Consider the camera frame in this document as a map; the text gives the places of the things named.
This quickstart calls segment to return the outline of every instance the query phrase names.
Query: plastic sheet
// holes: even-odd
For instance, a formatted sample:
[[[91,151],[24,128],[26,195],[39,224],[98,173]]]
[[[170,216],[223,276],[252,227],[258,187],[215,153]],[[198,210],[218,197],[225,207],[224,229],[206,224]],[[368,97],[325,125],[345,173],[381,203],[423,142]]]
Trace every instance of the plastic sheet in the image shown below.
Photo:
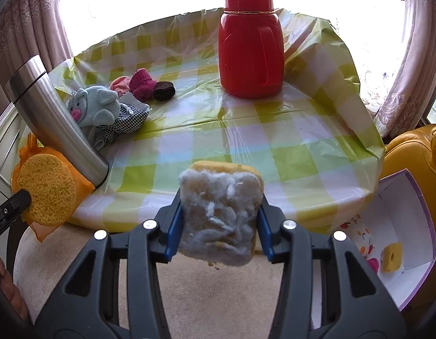
[[[284,85],[275,97],[235,98],[219,81],[222,9],[152,21],[63,62],[50,78],[62,97],[109,85],[145,67],[172,81],[176,95],[153,108],[142,128],[104,149],[111,170],[70,221],[128,231],[169,204],[178,175],[200,159],[260,170],[270,204],[307,228],[335,228],[364,207],[380,173],[384,145],[359,98],[350,52],[329,22],[278,10]]]

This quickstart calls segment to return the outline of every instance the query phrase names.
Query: yellow sponge piece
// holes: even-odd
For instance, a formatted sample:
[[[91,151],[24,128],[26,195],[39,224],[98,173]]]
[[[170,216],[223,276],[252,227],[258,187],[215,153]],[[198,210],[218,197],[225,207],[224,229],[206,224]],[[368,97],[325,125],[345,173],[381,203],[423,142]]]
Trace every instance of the yellow sponge piece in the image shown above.
[[[212,160],[199,160],[194,162],[190,168],[195,171],[207,170],[215,173],[237,173],[237,172],[249,172],[253,173],[260,181],[262,191],[264,190],[264,180],[258,170],[251,166],[244,164],[227,163],[227,162],[214,162]]]
[[[29,216],[41,225],[61,225],[75,211],[74,177],[57,156],[30,157],[20,169],[17,183],[31,195]]]
[[[381,253],[381,271],[390,273],[400,269],[402,259],[402,243],[388,244]]]

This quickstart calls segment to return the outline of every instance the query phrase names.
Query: thermos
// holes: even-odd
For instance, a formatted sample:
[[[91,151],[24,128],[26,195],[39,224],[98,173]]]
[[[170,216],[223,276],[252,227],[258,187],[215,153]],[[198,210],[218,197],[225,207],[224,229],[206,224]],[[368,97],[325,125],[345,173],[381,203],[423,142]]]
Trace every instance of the thermos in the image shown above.
[[[218,36],[221,85],[241,98],[265,98],[281,90],[282,28],[273,0],[225,0]]]
[[[61,152],[95,187],[105,180],[108,162],[66,109],[39,56],[32,57],[11,76],[5,92],[44,146]]]

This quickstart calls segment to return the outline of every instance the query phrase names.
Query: stuffed pig keychain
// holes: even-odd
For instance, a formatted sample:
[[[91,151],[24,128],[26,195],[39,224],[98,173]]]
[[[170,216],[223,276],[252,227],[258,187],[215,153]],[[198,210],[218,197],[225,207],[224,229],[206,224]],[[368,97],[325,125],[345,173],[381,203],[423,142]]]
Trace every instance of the stuffed pig keychain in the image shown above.
[[[112,125],[121,111],[118,94],[101,85],[72,92],[67,108],[79,127]]]
[[[113,143],[120,134],[140,129],[150,107],[131,93],[122,96],[101,85],[72,92],[67,109],[97,150]]]

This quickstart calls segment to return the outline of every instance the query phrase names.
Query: pink sock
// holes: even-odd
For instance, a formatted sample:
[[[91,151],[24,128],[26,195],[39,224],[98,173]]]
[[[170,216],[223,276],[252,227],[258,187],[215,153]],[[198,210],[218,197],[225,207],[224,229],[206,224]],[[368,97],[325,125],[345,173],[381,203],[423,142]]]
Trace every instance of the pink sock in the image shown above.
[[[133,96],[138,101],[144,102],[154,96],[156,83],[146,69],[139,69],[131,77],[128,86]]]
[[[119,78],[113,80],[110,84],[109,88],[118,93],[119,98],[122,97],[125,93],[130,91],[129,84],[131,78],[129,76],[120,76]]]

